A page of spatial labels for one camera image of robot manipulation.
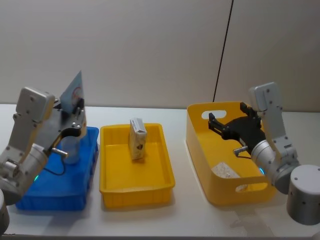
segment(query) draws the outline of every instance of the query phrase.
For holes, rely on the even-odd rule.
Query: yellow plastic tray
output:
[[[100,192],[107,208],[164,204],[171,201],[175,178],[162,126],[144,124],[144,160],[131,160],[130,125],[100,129]]]
[[[240,143],[223,140],[208,129],[208,119],[202,118],[203,112],[219,110],[226,111],[225,117],[217,118],[223,124],[245,116],[240,110],[240,102],[199,103],[187,108],[186,143],[206,198],[219,206],[269,200],[275,194],[275,188],[251,159],[238,158],[233,154],[234,149],[241,147]],[[247,152],[241,155],[250,157]],[[221,178],[214,174],[212,168],[220,162],[229,165],[240,178]],[[247,187],[236,191],[236,187],[241,185]]]

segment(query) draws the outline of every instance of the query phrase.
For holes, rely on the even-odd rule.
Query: yellow tray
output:
[[[223,124],[245,116],[240,110],[240,102],[199,103],[187,108],[186,143],[206,198],[219,206],[269,200],[275,194],[275,188],[251,159],[238,158],[233,154],[234,149],[241,147],[240,143],[223,140],[208,128],[208,119],[202,117],[203,112],[221,110],[226,111],[226,115],[217,119]],[[247,152],[241,155],[250,157]],[[240,178],[222,178],[214,174],[212,168],[220,162],[225,162]],[[236,191],[242,185],[246,188]]]
[[[162,126],[144,124],[144,160],[131,160],[130,125],[100,129],[100,192],[107,208],[164,204],[171,201],[175,178]]]

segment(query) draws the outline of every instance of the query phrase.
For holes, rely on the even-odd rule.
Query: table surface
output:
[[[0,150],[9,141],[15,105],[0,104]],[[176,185],[171,204],[106,210],[99,192],[98,160],[86,208],[77,212],[22,211],[9,206],[6,234],[44,236],[211,236],[310,237],[320,224],[304,226],[286,211],[286,196],[278,193],[267,203],[218,208],[201,189],[186,146],[185,109],[86,107],[88,126],[127,124],[132,117],[160,123]],[[287,135],[302,164],[320,166],[320,113],[284,112]]]

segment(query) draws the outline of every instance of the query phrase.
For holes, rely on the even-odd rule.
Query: blue plastic crate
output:
[[[79,162],[66,164],[65,173],[61,176],[43,170],[16,207],[21,210],[83,210],[98,153],[98,135],[98,128],[87,127],[86,136],[80,140]],[[60,156],[51,154],[45,167],[61,173],[63,165]]]

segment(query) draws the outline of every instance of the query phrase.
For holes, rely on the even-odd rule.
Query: white wall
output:
[[[230,0],[1,0],[0,103],[59,96],[82,70],[94,106],[213,99]]]
[[[277,82],[284,109],[320,111],[320,1],[235,0],[216,101]]]

